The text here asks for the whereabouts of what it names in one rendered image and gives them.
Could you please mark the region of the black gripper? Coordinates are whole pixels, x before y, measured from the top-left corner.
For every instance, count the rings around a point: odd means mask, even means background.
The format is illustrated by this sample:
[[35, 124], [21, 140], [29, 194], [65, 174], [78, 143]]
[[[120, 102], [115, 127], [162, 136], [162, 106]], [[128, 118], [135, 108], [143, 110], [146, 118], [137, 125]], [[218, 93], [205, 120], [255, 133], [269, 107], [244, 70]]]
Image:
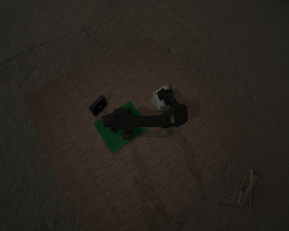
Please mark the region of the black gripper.
[[[123, 107], [120, 107], [120, 108], [118, 108], [118, 109], [115, 109], [115, 110], [114, 110], [114, 113], [118, 113], [120, 110], [124, 110], [124, 108], [123, 108]], [[132, 130], [128, 130], [128, 131], [123, 131], [123, 132], [122, 132], [122, 136], [123, 136], [123, 139], [128, 139], [128, 138], [130, 138], [130, 137], [133, 137], [134, 134], [133, 134], [133, 131], [132, 131]]]

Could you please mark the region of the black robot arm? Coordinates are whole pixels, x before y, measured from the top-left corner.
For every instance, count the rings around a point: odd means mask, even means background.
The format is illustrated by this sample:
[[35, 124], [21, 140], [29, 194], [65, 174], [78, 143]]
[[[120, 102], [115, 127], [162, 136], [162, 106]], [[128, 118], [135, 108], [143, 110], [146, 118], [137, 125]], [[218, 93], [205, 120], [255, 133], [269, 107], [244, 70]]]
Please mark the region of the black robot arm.
[[[179, 127], [188, 121], [187, 106], [179, 104], [174, 98], [174, 93], [171, 88], [164, 90], [162, 88], [157, 92], [158, 98], [164, 100], [166, 105], [171, 108], [162, 115], [156, 116], [136, 116], [132, 114], [131, 109], [120, 110], [118, 113], [109, 114], [101, 117], [104, 127], [110, 128], [112, 132], [117, 132], [118, 129], [128, 131], [135, 127]], [[170, 117], [174, 113], [174, 123], [170, 123]]]

